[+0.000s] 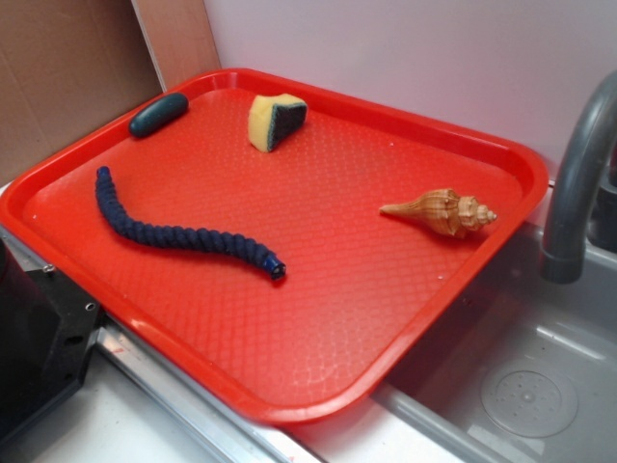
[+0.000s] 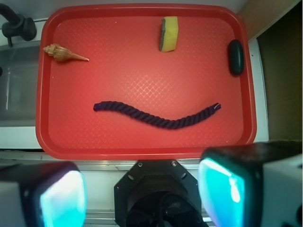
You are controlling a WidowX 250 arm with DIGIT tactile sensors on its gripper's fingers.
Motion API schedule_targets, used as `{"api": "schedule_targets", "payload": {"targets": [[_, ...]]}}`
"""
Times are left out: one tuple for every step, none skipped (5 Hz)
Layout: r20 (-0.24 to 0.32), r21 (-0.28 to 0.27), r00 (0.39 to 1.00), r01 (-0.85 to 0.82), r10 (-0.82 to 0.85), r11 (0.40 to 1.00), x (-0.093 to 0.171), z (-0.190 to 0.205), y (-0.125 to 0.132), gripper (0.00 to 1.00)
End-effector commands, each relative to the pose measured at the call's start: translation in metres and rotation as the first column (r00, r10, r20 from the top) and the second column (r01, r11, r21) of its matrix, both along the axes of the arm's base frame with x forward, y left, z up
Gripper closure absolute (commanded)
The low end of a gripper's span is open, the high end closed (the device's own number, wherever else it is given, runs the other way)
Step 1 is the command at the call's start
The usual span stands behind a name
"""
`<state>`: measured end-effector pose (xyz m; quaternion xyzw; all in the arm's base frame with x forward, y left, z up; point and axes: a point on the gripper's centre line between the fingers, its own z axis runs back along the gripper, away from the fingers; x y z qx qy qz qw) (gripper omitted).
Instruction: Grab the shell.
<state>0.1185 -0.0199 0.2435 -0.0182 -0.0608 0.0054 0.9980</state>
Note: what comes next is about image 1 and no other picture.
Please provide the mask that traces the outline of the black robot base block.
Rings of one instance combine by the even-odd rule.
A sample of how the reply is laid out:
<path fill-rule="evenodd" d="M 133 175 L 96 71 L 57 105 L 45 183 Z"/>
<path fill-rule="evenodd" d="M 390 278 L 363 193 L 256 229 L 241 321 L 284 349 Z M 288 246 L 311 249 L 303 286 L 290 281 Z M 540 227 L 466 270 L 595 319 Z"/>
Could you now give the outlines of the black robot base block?
<path fill-rule="evenodd" d="M 65 273 L 27 271 L 1 245 L 3 445 L 83 386 L 101 316 Z"/>

